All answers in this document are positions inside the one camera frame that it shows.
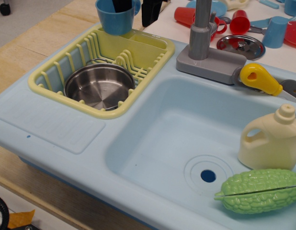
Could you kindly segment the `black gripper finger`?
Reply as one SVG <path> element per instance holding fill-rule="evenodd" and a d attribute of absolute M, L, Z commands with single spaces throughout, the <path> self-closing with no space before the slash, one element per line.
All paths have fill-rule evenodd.
<path fill-rule="evenodd" d="M 116 13 L 125 12 L 132 9 L 134 3 L 132 0 L 112 0 L 114 11 Z"/>
<path fill-rule="evenodd" d="M 162 3 L 162 0 L 143 0 L 141 6 L 143 27 L 148 27 L 158 19 Z"/>

